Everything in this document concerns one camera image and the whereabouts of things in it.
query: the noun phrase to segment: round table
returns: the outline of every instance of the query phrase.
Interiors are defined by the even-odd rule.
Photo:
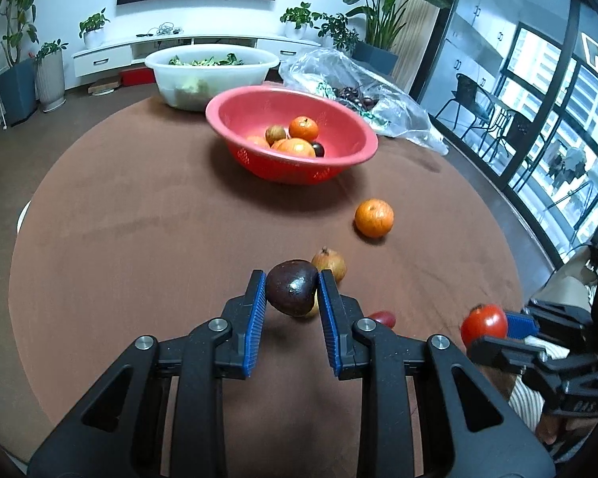
[[[371,197],[396,215],[378,243],[352,227]],[[253,269],[322,246],[346,258],[341,292],[366,313],[394,311],[401,335],[460,344],[474,305],[520,306],[496,221],[432,151],[382,138],[332,181],[284,186],[242,169],[201,114],[149,98],[110,116],[51,168],[14,249],[9,307],[33,392],[59,422],[139,335],[183,336],[242,294]],[[224,383],[229,472],[354,476],[360,385],[332,375],[318,317],[268,307],[253,377]]]

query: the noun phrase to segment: clear plastic bag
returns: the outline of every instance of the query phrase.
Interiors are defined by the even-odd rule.
[[[339,50],[316,48],[294,55],[281,63],[279,75],[292,90],[331,98],[356,111],[379,135],[404,137],[442,155],[448,152],[427,113],[406,92]],[[355,88],[358,97],[342,97],[343,88]],[[364,106],[364,97],[372,99],[372,106]]]

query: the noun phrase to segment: drawer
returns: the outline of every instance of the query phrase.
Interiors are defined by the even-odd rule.
[[[130,66],[131,62],[131,45],[105,48],[77,56],[73,59],[76,77],[95,74],[112,68]]]
[[[316,46],[294,43],[293,41],[282,41],[280,39],[258,39],[257,48],[270,52],[278,56],[279,59],[284,60],[304,50],[316,48]]]

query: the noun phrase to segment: red plastic bowl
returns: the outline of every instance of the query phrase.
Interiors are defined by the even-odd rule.
[[[317,141],[323,158],[298,158],[246,140],[265,135],[268,127],[287,127],[297,116],[319,126]],[[344,106],[314,95],[274,86],[245,86],[217,95],[206,107],[206,119],[224,138],[235,159],[250,172],[271,182],[314,185],[348,167],[368,161],[377,150],[376,133],[364,119]]]

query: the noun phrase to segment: curtain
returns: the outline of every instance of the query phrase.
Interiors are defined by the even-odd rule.
[[[407,4],[403,15],[403,22],[407,25],[399,32],[391,49],[399,56],[392,76],[405,92],[410,91],[438,13],[436,7],[423,0],[410,0]]]

